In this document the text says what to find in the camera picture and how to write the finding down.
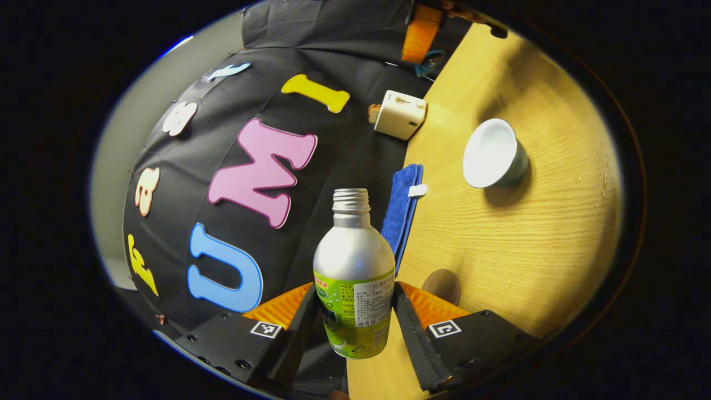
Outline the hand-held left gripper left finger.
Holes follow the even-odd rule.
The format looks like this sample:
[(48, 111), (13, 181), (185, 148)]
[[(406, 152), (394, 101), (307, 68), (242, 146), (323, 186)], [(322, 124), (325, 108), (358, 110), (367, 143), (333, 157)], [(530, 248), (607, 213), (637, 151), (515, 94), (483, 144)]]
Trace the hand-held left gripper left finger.
[(222, 312), (175, 344), (242, 384), (291, 387), (317, 312), (315, 287), (307, 283), (245, 314)]

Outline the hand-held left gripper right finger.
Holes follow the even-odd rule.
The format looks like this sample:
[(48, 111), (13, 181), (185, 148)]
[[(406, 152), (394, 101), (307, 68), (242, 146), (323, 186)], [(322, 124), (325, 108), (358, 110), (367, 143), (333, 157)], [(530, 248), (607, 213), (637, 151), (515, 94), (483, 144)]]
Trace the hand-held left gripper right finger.
[(523, 359), (540, 341), (489, 309), (465, 311), (402, 281), (394, 285), (393, 310), (425, 392), (479, 384)]

